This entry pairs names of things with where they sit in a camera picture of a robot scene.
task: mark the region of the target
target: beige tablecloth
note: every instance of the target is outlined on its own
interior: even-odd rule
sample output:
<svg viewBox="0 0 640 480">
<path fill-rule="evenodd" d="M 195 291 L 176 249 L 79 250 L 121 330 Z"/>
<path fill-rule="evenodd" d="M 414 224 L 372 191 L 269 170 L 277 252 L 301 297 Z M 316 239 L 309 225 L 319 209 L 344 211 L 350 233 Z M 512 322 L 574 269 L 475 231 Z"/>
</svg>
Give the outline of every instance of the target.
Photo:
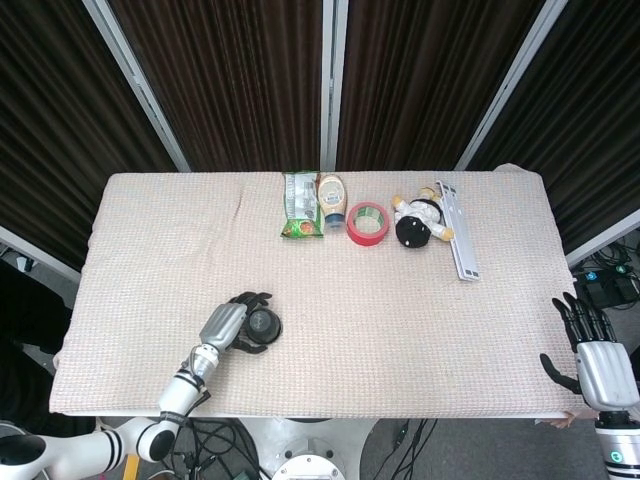
<svg viewBox="0 0 640 480">
<path fill-rule="evenodd" d="M 51 408 L 156 409 L 214 308 L 274 295 L 281 338 L 225 354 L 202 415 L 470 417 L 576 408 L 538 360 L 574 374 L 551 298 L 572 291 L 542 181 L 528 172 L 340 174 L 351 206 L 456 186 L 482 280 L 449 244 L 280 237 L 279 173 L 121 174 L 94 223 Z"/>
</svg>

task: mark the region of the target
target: dark curtain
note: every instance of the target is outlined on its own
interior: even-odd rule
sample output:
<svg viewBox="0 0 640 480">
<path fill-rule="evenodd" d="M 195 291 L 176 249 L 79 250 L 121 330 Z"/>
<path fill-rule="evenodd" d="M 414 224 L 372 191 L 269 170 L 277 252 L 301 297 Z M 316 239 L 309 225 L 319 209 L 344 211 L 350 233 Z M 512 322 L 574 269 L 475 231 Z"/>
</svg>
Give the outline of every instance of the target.
<svg viewBox="0 0 640 480">
<path fill-rule="evenodd" d="M 570 252 L 640 208 L 640 2 L 569 2 L 469 169 L 542 175 Z"/>
<path fill-rule="evenodd" d="M 452 169 L 543 3 L 351 0 L 336 169 Z"/>
<path fill-rule="evenodd" d="M 111 5 L 194 170 L 319 167 L 321 0 Z"/>
<path fill-rule="evenodd" d="M 0 225 L 79 269 L 109 176 L 173 164 L 80 0 L 3 0 L 0 49 Z"/>
</svg>

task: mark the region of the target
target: sauce bottle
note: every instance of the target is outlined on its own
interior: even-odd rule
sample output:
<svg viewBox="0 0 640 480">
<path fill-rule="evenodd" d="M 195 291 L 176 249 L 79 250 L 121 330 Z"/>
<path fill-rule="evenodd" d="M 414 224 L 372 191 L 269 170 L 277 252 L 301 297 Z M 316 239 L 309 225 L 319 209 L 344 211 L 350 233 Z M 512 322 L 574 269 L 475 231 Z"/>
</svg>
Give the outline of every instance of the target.
<svg viewBox="0 0 640 480">
<path fill-rule="evenodd" d="M 324 223 L 329 228 L 344 226 L 347 208 L 347 191 L 337 175 L 325 175 L 318 186 L 318 203 L 324 213 Z"/>
</svg>

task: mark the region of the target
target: green snack bag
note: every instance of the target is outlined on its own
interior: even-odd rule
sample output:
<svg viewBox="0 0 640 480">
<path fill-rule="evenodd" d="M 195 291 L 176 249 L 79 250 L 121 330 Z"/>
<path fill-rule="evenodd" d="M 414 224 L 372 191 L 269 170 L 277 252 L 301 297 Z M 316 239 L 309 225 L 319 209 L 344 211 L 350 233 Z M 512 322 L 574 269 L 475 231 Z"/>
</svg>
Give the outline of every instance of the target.
<svg viewBox="0 0 640 480">
<path fill-rule="evenodd" d="M 318 205 L 318 172 L 284 174 L 284 211 L 287 238 L 322 237 L 322 212 Z"/>
</svg>

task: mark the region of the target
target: tape roll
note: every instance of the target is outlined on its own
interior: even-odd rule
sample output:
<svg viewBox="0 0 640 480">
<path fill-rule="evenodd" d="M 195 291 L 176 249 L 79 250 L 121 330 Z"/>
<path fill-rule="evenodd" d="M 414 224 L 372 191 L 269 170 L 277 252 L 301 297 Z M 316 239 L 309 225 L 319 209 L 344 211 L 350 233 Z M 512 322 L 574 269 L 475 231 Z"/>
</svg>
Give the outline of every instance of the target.
<svg viewBox="0 0 640 480">
<path fill-rule="evenodd" d="M 363 217 L 372 219 L 372 223 L 374 225 L 377 223 L 379 228 L 373 232 L 359 230 L 356 226 L 356 221 Z M 349 234 L 349 238 L 358 245 L 365 247 L 377 245 L 382 241 L 388 231 L 389 215 L 384 207 L 381 207 L 377 203 L 362 202 L 353 207 L 349 212 L 349 216 L 347 217 L 347 234 Z"/>
</svg>

